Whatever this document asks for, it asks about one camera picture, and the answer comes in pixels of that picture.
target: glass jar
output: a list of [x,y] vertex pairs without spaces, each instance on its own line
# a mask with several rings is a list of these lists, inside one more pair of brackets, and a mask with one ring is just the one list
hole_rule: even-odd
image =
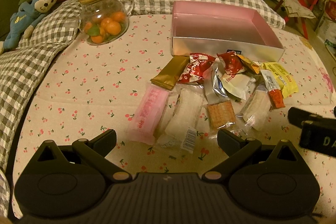
[[134,0],[126,11],[118,0],[79,0],[82,6],[80,31],[88,35],[91,45],[102,45],[116,40],[128,29],[128,16]]

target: gold wrapper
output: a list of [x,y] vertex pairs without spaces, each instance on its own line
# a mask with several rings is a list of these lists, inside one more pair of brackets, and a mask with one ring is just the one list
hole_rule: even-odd
[[160,73],[151,79],[152,84],[172,90],[189,63],[189,56],[174,56]]
[[240,60],[243,62],[243,64],[248,67],[251,71],[253,71],[256,74],[260,73],[260,68],[259,66],[254,63],[253,61],[251,61],[250,59],[248,59],[247,57],[237,54],[237,56],[240,58]]

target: blue monkey plush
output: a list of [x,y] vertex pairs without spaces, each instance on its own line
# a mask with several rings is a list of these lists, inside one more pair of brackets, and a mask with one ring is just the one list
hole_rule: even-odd
[[28,38],[32,35],[36,25],[45,18],[57,0],[33,0],[31,4],[24,2],[19,11],[10,18],[10,32],[4,42],[0,42],[0,54],[15,49],[20,36]]

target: pink box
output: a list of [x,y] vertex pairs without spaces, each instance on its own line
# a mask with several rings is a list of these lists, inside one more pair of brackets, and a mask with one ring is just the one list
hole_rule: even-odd
[[253,61],[277,62],[285,51],[254,9],[200,1],[175,1],[172,55],[240,51]]

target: orange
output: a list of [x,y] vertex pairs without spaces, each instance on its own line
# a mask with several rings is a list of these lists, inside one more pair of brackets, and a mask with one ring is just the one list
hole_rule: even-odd
[[109,24],[111,21],[113,21],[112,18],[110,18],[110,17],[105,17],[105,18],[101,21],[100,25],[101,25],[104,29],[106,29],[107,24]]
[[126,19],[126,15],[123,12],[114,12],[111,15],[112,20],[116,21],[116,22],[124,22]]
[[97,35],[95,37],[91,37],[91,40],[93,43],[97,43],[100,44],[104,41],[105,37],[106,37],[106,32],[104,30],[103,27],[99,27],[100,30],[100,35]]
[[91,40],[93,43],[100,44],[103,42],[104,38],[101,35],[98,35],[96,37],[91,37]]
[[92,23],[91,22],[86,22],[85,26],[84,26],[84,32],[87,33],[87,31],[92,27]]
[[104,28],[103,27],[99,27],[99,30],[100,30],[100,35],[105,39],[106,32],[105,32]]
[[104,19],[104,16],[101,14],[95,14],[92,18],[91,21],[93,23],[99,24],[102,20]]
[[116,21],[111,21],[106,25],[106,31],[111,35],[118,35],[121,32],[121,25]]

